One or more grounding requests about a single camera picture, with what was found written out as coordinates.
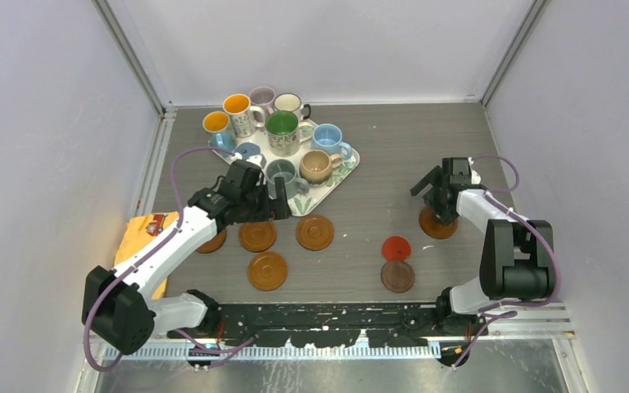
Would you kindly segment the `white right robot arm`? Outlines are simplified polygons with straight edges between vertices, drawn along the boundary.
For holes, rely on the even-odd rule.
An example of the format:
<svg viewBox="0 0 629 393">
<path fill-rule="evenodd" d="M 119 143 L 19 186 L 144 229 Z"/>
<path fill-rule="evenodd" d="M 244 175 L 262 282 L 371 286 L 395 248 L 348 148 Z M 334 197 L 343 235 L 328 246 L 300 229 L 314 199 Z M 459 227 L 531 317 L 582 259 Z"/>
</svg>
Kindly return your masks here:
<svg viewBox="0 0 629 393">
<path fill-rule="evenodd" d="M 465 328 L 468 315 L 502 305 L 548 305 L 560 289 L 551 224 L 497 201 L 474 162 L 472 157 L 447 157 L 410 189 L 412 196 L 423 196 L 419 224 L 429 237 L 450 237 L 460 219 L 484 236 L 478 276 L 437 297 L 435 324 L 446 335 Z"/>
</svg>

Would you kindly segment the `brown wooden ringed coaster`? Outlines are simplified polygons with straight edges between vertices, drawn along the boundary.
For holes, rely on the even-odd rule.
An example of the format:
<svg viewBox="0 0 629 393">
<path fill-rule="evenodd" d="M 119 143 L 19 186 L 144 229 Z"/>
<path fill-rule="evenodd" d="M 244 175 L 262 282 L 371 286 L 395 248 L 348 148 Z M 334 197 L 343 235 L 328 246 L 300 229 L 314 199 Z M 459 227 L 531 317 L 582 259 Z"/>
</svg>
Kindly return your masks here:
<svg viewBox="0 0 629 393">
<path fill-rule="evenodd" d="M 334 238 L 333 223 L 322 215 L 308 215 L 296 226 L 296 239 L 307 250 L 321 251 L 327 248 Z"/>
</svg>

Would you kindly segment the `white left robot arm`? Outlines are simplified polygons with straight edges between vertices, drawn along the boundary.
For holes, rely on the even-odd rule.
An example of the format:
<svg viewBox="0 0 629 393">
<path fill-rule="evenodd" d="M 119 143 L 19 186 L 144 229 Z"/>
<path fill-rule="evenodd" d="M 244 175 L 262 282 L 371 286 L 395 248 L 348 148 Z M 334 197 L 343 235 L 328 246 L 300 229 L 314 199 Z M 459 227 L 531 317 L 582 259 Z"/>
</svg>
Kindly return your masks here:
<svg viewBox="0 0 629 393">
<path fill-rule="evenodd" d="M 84 338 L 95 333 L 122 355 L 149 338 L 180 328 L 208 338 L 219 317 L 197 291 L 154 299 L 160 284 L 200 246 L 232 224 L 287 219 L 285 180 L 267 184 L 264 170 L 236 160 L 214 187 L 196 192 L 179 217 L 147 246 L 113 269 L 95 267 L 86 277 L 82 321 Z"/>
</svg>

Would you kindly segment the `dark walnut wooden coaster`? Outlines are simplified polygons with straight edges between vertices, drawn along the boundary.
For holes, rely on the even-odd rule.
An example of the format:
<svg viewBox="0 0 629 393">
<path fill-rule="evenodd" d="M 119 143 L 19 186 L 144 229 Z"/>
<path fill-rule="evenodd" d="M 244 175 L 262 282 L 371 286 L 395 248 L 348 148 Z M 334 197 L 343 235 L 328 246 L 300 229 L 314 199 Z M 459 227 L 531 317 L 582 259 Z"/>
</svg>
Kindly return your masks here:
<svg viewBox="0 0 629 393">
<path fill-rule="evenodd" d="M 383 286 L 395 293 L 410 290 L 415 283 L 415 272 L 405 261 L 388 261 L 380 273 Z"/>
</svg>

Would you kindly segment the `red round coaster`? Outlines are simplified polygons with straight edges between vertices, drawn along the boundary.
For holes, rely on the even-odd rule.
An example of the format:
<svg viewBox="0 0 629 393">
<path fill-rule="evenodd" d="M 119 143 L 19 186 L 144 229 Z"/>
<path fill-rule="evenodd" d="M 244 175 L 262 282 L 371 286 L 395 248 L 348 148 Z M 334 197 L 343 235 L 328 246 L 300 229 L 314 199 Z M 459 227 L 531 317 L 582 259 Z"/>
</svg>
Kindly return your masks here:
<svg viewBox="0 0 629 393">
<path fill-rule="evenodd" d="M 405 261 L 412 253 L 409 241 L 402 236 L 390 236 L 381 247 L 382 257 L 387 262 Z"/>
</svg>

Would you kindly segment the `brown coaster under left arm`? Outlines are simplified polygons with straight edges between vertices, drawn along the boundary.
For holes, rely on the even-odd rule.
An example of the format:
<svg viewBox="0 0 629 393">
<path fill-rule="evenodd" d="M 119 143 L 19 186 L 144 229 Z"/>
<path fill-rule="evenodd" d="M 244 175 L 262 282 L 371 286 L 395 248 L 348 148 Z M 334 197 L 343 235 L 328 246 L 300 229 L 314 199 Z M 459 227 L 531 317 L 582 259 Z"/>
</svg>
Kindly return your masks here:
<svg viewBox="0 0 629 393">
<path fill-rule="evenodd" d="M 216 236 L 210 239 L 208 242 L 202 244 L 196 249 L 197 253 L 210 254 L 220 249 L 227 238 L 227 230 L 220 231 Z"/>
</svg>

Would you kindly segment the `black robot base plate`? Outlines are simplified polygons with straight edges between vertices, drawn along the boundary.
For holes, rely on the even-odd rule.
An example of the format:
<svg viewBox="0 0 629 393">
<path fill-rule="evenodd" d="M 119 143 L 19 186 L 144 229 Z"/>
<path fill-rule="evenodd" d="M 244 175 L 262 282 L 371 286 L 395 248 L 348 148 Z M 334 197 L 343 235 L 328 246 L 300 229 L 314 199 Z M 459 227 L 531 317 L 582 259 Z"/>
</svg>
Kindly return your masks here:
<svg viewBox="0 0 629 393">
<path fill-rule="evenodd" d="M 201 324 L 185 332 L 195 339 L 220 339 L 237 346 L 350 347 L 361 337 L 373 348 L 422 346 L 428 337 L 477 333 L 482 320 L 448 314 L 433 303 L 283 303 L 212 306 Z"/>
</svg>

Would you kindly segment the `blue round coaster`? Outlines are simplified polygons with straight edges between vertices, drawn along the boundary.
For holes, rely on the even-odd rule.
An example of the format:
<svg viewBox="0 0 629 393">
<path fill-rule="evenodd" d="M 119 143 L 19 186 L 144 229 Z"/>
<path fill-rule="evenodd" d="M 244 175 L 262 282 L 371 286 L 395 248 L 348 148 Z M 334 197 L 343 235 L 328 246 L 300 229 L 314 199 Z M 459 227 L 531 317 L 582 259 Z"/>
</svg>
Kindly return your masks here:
<svg viewBox="0 0 629 393">
<path fill-rule="evenodd" d="M 261 149 L 253 142 L 243 142 L 236 146 L 234 153 L 237 158 L 246 160 L 252 156 L 260 155 Z"/>
</svg>

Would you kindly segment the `yellow printed cloth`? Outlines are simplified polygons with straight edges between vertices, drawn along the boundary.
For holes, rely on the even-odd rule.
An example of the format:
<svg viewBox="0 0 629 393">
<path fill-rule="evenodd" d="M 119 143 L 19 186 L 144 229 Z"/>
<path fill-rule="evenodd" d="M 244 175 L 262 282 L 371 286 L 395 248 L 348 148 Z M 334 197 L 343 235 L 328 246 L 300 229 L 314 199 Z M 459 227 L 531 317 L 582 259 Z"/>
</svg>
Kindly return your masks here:
<svg viewBox="0 0 629 393">
<path fill-rule="evenodd" d="M 147 246 L 159 234 L 164 232 L 179 217 L 177 211 L 154 213 L 133 217 L 126 224 L 124 236 L 115 253 L 114 266 L 125 262 L 128 258 Z"/>
</svg>

